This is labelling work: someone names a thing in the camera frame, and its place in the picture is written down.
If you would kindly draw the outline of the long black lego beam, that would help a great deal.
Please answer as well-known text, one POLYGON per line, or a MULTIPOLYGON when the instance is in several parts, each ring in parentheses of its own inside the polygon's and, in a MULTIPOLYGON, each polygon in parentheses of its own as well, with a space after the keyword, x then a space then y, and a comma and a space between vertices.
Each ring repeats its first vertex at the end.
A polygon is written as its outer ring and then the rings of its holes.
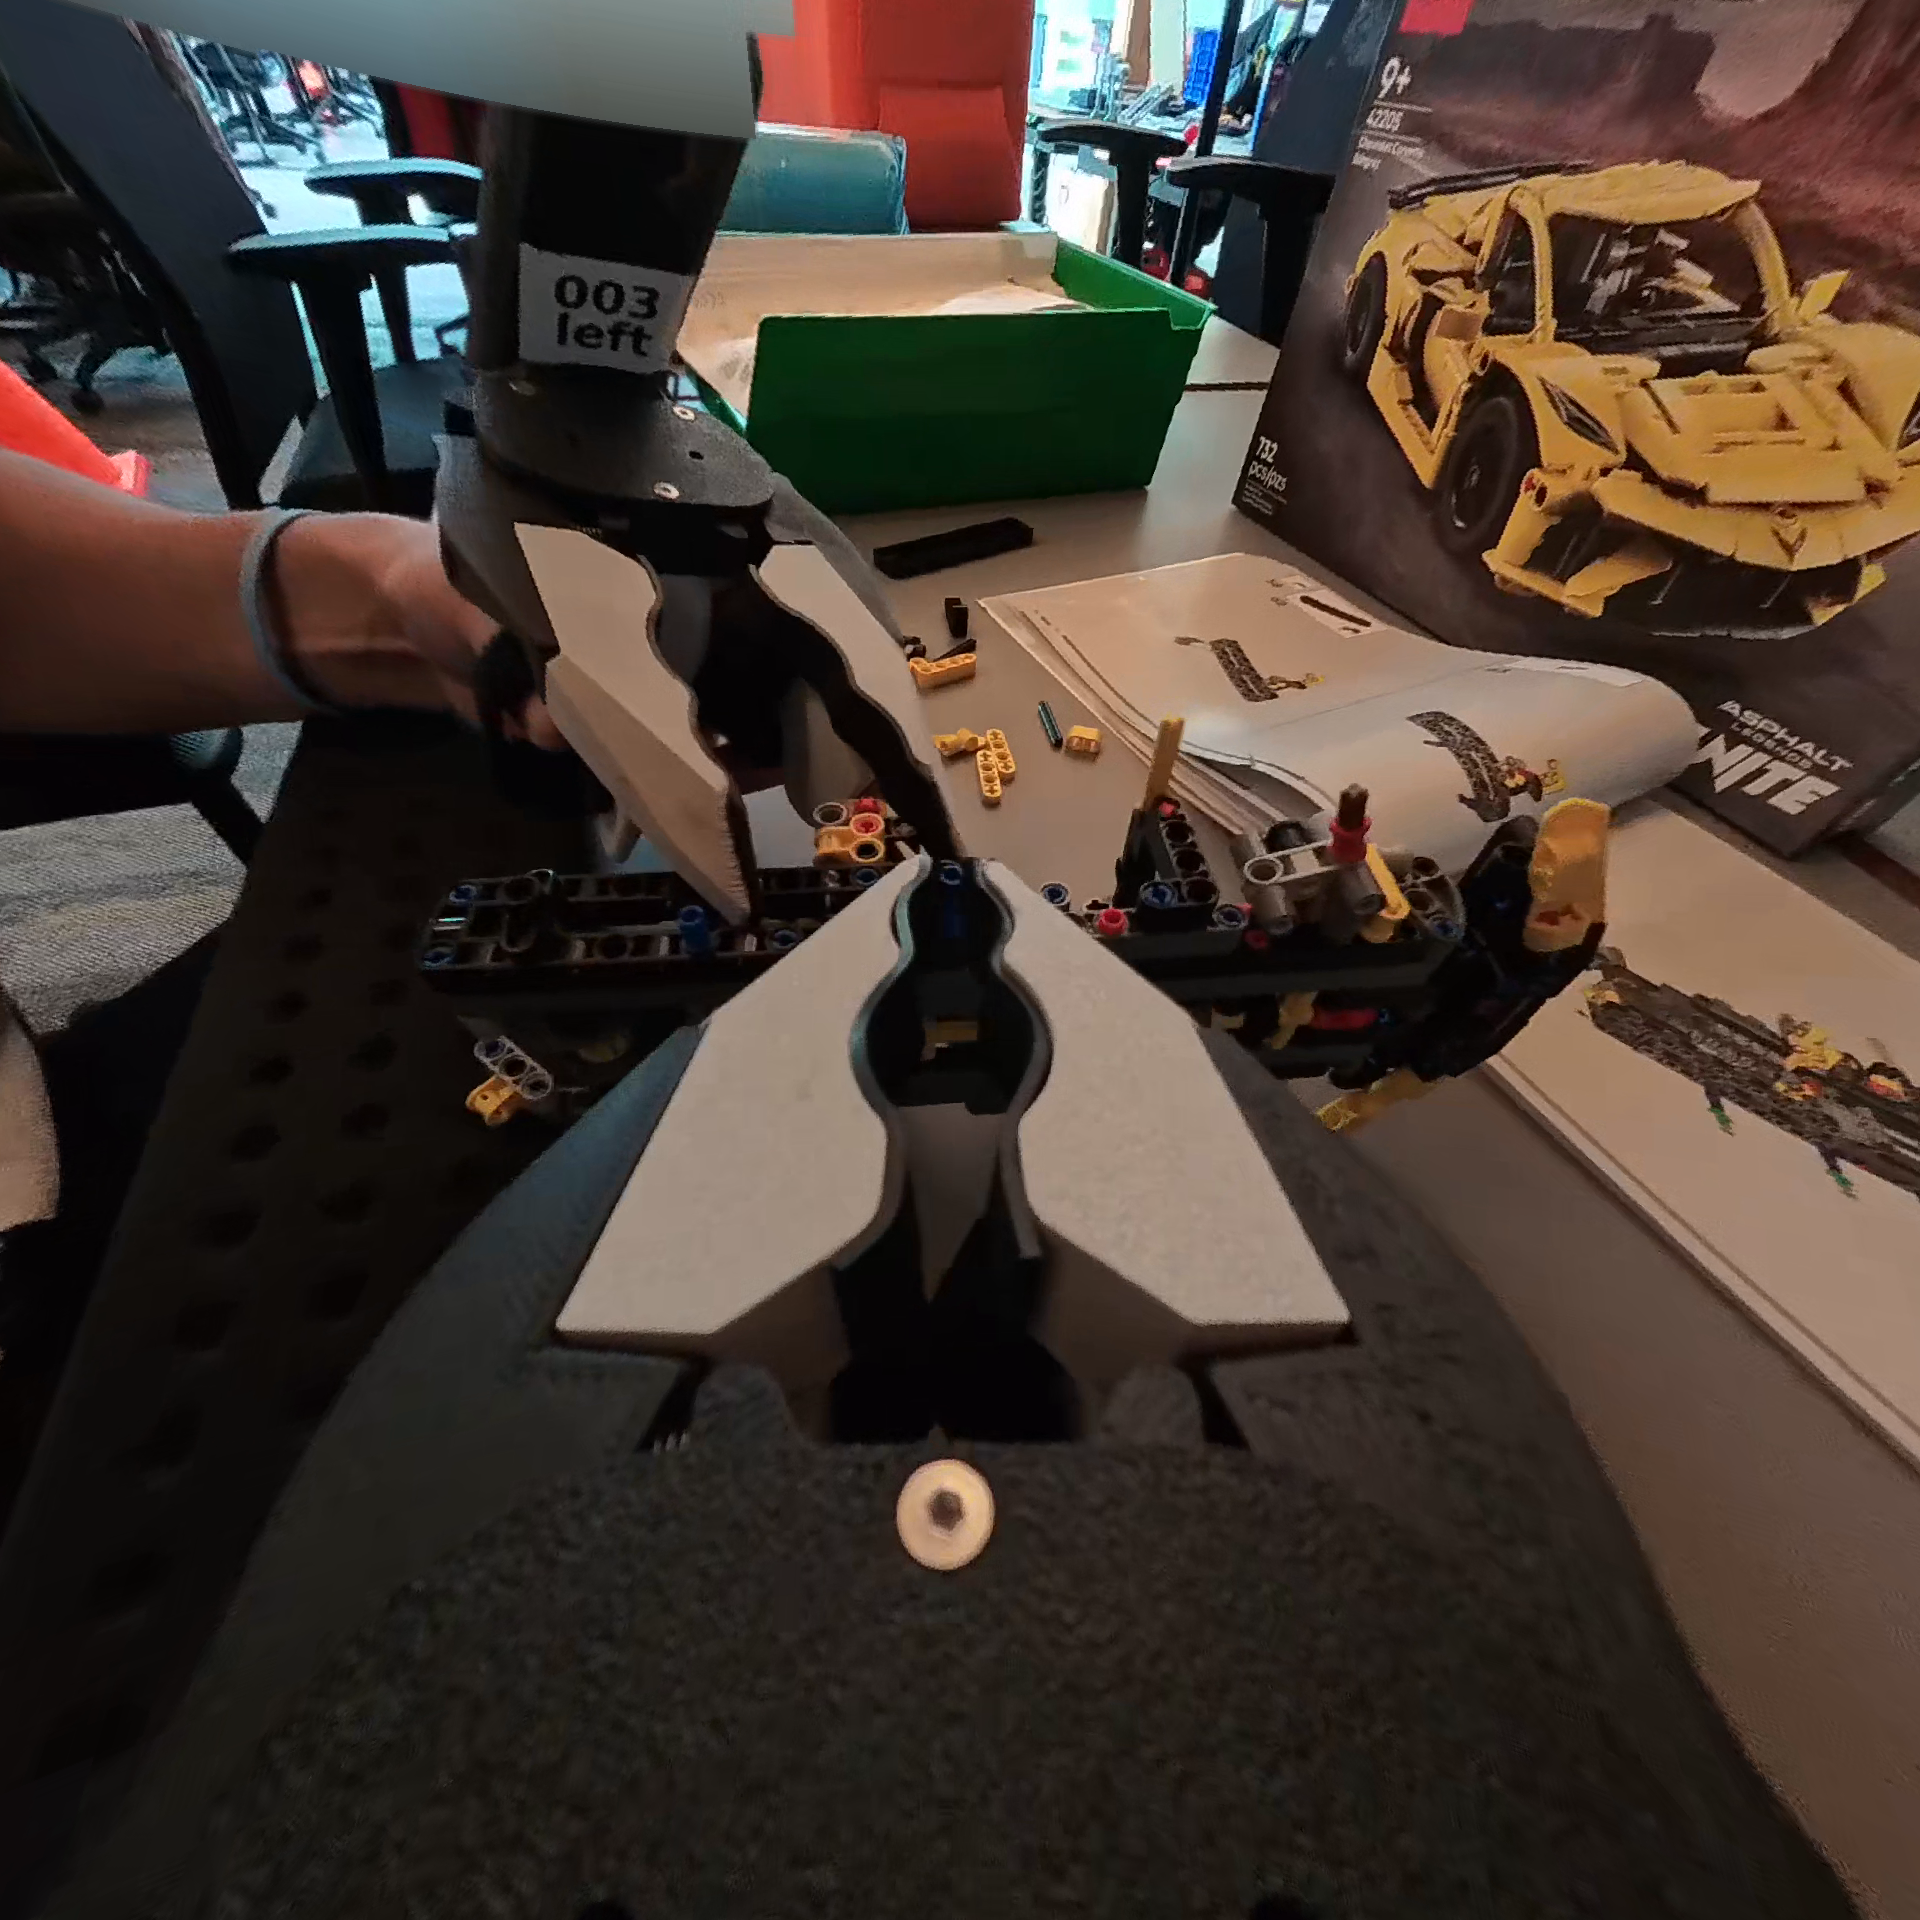
POLYGON ((889 582, 927 579, 998 561, 1032 546, 1036 529, 1022 517, 976 519, 936 532, 878 543, 870 564, 889 582))

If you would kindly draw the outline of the black yellow lego car chassis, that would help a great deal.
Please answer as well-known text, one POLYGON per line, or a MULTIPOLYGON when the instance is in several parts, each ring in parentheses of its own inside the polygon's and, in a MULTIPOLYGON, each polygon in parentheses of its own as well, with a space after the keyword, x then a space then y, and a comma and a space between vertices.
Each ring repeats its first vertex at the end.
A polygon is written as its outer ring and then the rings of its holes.
MULTIPOLYGON (((484 1075, 468 1113, 570 1118, 624 1054, 919 875, 919 833, 876 796, 828 799, 810 822, 810 862, 759 871, 759 914, 741 929, 661 871, 452 884, 416 965, 464 1006, 484 1075)), ((1285 822, 1238 841, 1238 875, 1217 884, 1160 779, 1126 822, 1110 891, 1077 898, 1054 881, 1039 900, 1271 1075, 1326 1079, 1317 1115, 1349 1134, 1493 1061, 1592 962, 1610 828, 1609 806, 1558 799, 1494 828, 1453 881, 1383 850, 1351 785, 1321 835, 1285 822)))

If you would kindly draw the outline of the person's left forearm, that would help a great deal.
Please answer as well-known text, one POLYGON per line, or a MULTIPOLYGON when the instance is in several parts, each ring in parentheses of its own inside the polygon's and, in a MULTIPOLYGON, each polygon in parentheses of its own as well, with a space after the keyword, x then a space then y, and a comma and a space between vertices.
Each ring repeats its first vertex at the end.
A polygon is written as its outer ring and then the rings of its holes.
POLYGON ((298 718, 248 646, 253 515, 191 515, 1 455, 1 732, 169 737, 298 718))

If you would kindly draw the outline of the blue wristband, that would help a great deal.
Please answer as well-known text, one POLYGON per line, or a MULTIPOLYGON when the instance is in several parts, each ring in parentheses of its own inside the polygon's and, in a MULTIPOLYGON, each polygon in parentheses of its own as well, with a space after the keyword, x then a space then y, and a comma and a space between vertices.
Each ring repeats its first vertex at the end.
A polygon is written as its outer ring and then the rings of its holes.
POLYGON ((309 510, 265 510, 247 540, 236 577, 236 602, 241 614, 252 657, 260 674, 301 715, 334 715, 301 665, 293 659, 281 618, 273 612, 273 562, 289 529, 309 519, 309 510))

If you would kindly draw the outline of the green plastic bin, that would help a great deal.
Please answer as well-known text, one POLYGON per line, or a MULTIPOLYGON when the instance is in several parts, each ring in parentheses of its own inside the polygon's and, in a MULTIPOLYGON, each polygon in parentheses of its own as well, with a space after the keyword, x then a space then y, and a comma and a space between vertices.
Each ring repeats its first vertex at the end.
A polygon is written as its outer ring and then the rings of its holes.
POLYGON ((759 325, 741 414, 713 414, 828 515, 1143 489, 1210 305, 1057 238, 1077 308, 759 325))

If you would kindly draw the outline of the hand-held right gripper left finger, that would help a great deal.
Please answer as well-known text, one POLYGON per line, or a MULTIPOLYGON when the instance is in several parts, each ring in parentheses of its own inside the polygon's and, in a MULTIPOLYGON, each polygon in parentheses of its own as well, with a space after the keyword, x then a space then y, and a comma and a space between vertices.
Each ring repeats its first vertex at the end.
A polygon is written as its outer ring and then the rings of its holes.
POLYGON ((895 911, 927 875, 905 862, 704 1022, 559 1308, 562 1343, 828 1387, 848 1359, 832 1275, 905 1180, 855 1031, 905 965, 895 911))

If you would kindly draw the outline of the orange traffic cone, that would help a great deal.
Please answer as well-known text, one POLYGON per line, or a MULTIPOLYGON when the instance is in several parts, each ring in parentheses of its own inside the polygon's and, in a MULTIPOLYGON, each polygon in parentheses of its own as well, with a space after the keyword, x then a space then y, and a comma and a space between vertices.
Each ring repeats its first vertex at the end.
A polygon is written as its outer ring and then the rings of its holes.
POLYGON ((134 450, 106 453, 12 363, 0 367, 1 450, 86 478, 127 497, 149 493, 153 468, 134 450))

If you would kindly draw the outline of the yellow car picture cardboard box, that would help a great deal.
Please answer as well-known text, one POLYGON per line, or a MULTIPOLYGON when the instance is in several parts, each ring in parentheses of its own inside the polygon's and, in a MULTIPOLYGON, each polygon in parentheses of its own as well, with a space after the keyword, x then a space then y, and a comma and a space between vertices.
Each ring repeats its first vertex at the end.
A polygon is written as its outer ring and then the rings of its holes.
POLYGON ((1793 857, 1914 799, 1917 5, 1398 5, 1237 510, 1633 667, 1793 857))

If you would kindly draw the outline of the person's left hand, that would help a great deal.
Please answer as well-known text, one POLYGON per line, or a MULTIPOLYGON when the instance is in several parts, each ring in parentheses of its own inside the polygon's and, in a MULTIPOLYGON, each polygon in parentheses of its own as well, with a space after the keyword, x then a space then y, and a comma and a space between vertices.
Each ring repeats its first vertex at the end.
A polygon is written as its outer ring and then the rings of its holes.
POLYGON ((562 742, 540 694, 506 703, 484 693, 505 630, 448 579, 431 522, 293 519, 271 585, 284 661, 327 706, 448 714, 543 749, 562 742))

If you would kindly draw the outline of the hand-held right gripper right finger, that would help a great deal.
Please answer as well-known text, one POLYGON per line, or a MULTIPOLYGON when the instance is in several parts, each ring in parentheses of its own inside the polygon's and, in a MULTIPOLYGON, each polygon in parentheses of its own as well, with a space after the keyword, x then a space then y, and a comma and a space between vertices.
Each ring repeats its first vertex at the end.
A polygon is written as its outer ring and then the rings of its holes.
POLYGON ((1105 1398, 1145 1366, 1346 1338, 1351 1310, 1201 1031, 1000 862, 978 875, 1044 1057, 1012 1113, 1039 1343, 1105 1398))

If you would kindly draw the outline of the open instruction booklet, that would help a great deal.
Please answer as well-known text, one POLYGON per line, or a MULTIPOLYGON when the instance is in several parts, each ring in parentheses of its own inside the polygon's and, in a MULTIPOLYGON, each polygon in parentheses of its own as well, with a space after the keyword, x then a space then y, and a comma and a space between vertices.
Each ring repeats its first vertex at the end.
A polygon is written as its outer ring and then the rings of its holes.
POLYGON ((1460 651, 1279 561, 1224 555, 976 604, 976 682, 933 729, 1000 729, 967 836, 1023 881, 1113 877, 1153 729, 1222 850, 1321 825, 1349 785, 1376 838, 1460 874, 1558 799, 1614 809, 1600 959, 1488 1075, 1909 1457, 1917 1411, 1914 958, 1648 796, 1681 703, 1614 665, 1460 651), (1104 733, 1096 758, 1037 725, 1104 733))

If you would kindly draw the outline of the white paper sheets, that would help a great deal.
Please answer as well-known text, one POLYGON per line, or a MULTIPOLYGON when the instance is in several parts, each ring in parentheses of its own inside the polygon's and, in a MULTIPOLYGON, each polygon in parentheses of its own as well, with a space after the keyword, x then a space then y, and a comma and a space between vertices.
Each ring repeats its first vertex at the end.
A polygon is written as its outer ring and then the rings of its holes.
POLYGON ((678 361, 741 414, 761 322, 980 318, 1081 306, 1050 230, 717 235, 678 330, 678 361))

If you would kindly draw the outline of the teal cushion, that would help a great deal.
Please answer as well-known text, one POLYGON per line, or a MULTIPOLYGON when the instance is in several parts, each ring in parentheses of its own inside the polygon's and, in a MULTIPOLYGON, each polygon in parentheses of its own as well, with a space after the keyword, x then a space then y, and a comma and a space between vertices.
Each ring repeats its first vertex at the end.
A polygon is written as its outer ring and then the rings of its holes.
POLYGON ((903 235, 906 148, 897 134, 761 125, 743 150, 721 234, 903 235))

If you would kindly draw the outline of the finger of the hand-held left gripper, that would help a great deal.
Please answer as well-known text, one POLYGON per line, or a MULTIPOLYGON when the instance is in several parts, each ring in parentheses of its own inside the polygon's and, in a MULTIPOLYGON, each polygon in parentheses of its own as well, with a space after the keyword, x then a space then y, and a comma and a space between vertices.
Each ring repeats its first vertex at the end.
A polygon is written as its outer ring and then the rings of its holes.
POLYGON ((543 665, 556 726, 721 922, 753 919, 751 835, 689 685, 657 650, 655 572, 580 531, 521 522, 513 535, 557 644, 543 665))
POLYGON ((876 798, 936 859, 964 857, 921 694, 884 588, 855 543, 792 487, 775 487, 757 564, 775 604, 778 771, 798 814, 876 798))

